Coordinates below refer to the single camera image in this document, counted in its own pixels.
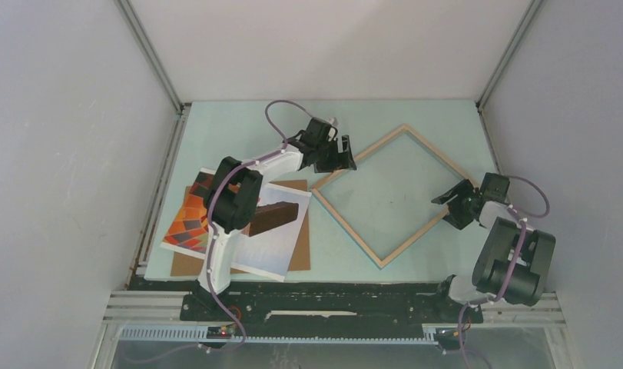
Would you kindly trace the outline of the dark brown wooden block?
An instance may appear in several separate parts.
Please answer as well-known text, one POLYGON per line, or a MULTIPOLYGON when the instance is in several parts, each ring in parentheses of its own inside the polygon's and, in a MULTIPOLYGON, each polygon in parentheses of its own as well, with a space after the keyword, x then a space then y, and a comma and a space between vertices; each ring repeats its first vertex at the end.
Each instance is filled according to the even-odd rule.
POLYGON ((243 233, 248 237, 253 237, 289 224, 298 218, 298 211, 297 203, 286 201, 257 207, 253 219, 243 233))

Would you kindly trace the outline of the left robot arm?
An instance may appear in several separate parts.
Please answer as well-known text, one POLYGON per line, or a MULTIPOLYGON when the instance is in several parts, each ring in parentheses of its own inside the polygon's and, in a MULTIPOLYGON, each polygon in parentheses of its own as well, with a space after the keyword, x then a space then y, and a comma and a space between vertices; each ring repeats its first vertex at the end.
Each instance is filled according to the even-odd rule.
POLYGON ((236 252, 232 239, 253 220, 263 186, 307 167, 316 173, 356 169, 350 137, 339 135, 336 122, 311 118, 305 129, 285 138, 273 151, 244 161, 227 156, 217 166, 211 184, 204 188, 209 237, 198 277, 207 291, 198 309, 208 319, 219 320, 227 313, 228 300, 219 293, 231 281, 236 252))

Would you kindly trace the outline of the wooden picture frame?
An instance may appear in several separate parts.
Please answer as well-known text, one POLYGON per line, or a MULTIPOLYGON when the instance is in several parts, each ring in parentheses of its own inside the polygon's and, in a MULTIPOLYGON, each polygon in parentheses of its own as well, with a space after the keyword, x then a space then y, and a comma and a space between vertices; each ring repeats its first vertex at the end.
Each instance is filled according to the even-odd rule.
POLYGON ((357 170, 321 178, 311 192, 378 268, 384 268, 448 213, 431 200, 462 180, 465 169, 403 124, 355 157, 357 170))

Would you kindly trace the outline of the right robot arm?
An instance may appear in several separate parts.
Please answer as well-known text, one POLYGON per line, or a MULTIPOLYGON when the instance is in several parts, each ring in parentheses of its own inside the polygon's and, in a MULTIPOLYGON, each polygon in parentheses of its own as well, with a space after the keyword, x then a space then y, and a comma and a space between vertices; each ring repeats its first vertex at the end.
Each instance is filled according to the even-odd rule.
POLYGON ((432 200, 446 205, 448 212, 442 219, 455 229, 475 222, 488 232, 472 276, 447 278, 448 291, 433 298, 432 311, 441 321, 454 320, 465 303, 504 300, 533 306, 541 298, 556 238, 529 224, 534 213, 511 203, 508 193, 513 179, 487 173, 480 186, 463 179, 432 200))

